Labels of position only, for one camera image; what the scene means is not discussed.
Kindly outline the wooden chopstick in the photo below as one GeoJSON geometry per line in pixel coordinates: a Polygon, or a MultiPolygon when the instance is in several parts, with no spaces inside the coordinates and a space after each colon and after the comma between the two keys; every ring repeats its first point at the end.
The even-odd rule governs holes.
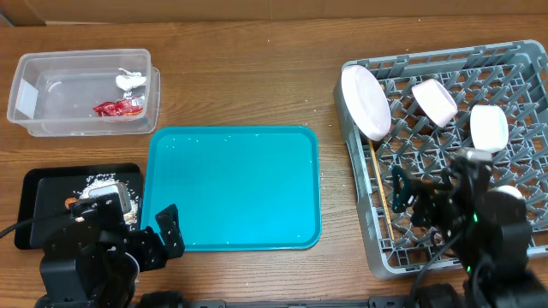
{"type": "Polygon", "coordinates": [[[386,218],[386,221],[387,221],[387,226],[388,226],[388,230],[389,230],[390,239],[395,240],[395,235],[394,235],[394,231],[393,231],[392,220],[391,220],[389,210],[386,211],[385,218],[386,218]]]}
{"type": "Polygon", "coordinates": [[[369,138],[367,140],[368,140],[369,150],[370,150],[370,154],[371,154],[371,158],[372,158],[373,169],[374,169],[376,180],[377,180],[377,183],[378,183],[378,192],[380,194],[379,199],[380,199],[380,203],[381,203],[381,205],[384,209],[384,216],[385,216],[386,211],[389,210],[389,209],[388,209],[388,205],[386,203],[386,197],[385,197],[385,193],[384,193],[384,186],[383,186],[380,170],[379,170],[379,167],[378,167],[378,160],[377,160],[376,153],[375,153],[375,150],[374,150],[373,140],[371,140],[369,138]]]}

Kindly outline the orange carrot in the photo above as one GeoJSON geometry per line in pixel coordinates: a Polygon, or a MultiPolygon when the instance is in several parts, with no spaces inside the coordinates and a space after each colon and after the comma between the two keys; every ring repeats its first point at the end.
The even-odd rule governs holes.
{"type": "Polygon", "coordinates": [[[71,207],[76,204],[77,202],[79,201],[79,199],[77,198],[67,198],[65,201],[64,201],[64,205],[65,205],[65,208],[67,210],[70,210],[71,207]]]}

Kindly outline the white paper cup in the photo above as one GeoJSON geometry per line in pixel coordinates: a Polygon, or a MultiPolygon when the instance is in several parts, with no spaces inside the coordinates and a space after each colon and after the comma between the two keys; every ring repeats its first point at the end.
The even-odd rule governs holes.
{"type": "Polygon", "coordinates": [[[513,186],[504,185],[500,187],[494,187],[492,188],[492,191],[499,192],[499,193],[506,193],[515,198],[524,199],[522,193],[516,187],[513,187],[513,186]]]}

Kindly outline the white plate with food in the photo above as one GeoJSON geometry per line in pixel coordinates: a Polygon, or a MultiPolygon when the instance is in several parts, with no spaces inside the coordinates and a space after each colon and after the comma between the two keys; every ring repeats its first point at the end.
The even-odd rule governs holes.
{"type": "Polygon", "coordinates": [[[342,70],[344,102],[356,126],[369,139],[380,141],[391,125],[390,107],[380,83],[365,67],[350,65],[342,70]]]}

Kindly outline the pale green bowl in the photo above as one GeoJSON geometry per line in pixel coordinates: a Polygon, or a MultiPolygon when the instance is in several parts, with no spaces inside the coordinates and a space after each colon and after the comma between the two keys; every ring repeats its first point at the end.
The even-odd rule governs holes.
{"type": "Polygon", "coordinates": [[[470,114],[470,133],[475,149],[501,151],[509,142],[506,115],[496,105],[475,105],[470,114]]]}

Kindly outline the red snack wrapper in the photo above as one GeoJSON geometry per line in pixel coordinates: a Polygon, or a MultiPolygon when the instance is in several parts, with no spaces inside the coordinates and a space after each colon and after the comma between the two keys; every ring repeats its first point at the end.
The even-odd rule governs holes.
{"type": "Polygon", "coordinates": [[[115,102],[104,102],[93,109],[99,116],[135,116],[142,112],[140,98],[124,98],[115,102]]]}

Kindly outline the white tissue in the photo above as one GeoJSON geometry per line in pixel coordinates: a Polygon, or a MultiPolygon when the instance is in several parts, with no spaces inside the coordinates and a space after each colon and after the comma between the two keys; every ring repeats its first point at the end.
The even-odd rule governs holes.
{"type": "Polygon", "coordinates": [[[115,78],[116,86],[123,90],[124,98],[131,98],[133,90],[143,86],[147,77],[141,72],[131,72],[125,68],[119,68],[119,70],[122,73],[115,78]]]}

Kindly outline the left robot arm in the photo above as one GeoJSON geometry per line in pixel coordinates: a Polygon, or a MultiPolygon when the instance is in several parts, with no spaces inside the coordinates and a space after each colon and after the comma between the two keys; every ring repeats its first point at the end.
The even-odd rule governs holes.
{"type": "Polygon", "coordinates": [[[157,232],[129,230],[116,193],[79,200],[69,213],[73,222],[43,244],[38,307],[129,307],[139,274],[185,251],[174,204],[155,216],[157,232]]]}

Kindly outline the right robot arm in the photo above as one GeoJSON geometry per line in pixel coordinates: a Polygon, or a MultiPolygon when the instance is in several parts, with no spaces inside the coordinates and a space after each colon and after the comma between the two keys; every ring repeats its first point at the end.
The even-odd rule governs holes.
{"type": "Polygon", "coordinates": [[[468,274],[459,295],[449,284],[421,287],[415,281],[407,307],[545,307],[547,289],[527,269],[532,226],[526,202],[490,189],[491,159],[455,157],[440,182],[414,179],[392,170],[395,213],[413,210],[411,222],[441,232],[444,246],[435,259],[452,251],[468,274]]]}

